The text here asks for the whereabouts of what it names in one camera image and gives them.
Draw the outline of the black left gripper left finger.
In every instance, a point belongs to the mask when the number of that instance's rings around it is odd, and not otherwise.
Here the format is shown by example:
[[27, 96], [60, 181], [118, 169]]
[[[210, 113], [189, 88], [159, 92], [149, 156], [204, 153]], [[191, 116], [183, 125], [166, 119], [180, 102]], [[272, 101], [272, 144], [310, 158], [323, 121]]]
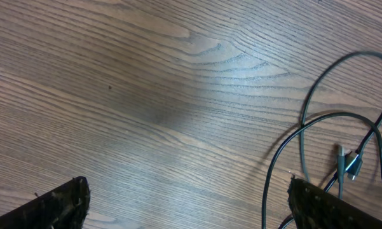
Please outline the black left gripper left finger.
[[74, 177], [0, 216], [0, 229], [82, 229], [89, 206], [87, 179]]

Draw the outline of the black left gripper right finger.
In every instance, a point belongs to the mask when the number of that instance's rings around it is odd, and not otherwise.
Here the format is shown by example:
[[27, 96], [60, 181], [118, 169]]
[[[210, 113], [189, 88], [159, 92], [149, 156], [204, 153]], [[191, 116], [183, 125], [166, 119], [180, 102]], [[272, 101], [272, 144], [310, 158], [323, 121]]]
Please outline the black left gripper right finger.
[[288, 194], [298, 229], [382, 229], [382, 220], [303, 179], [293, 177]]

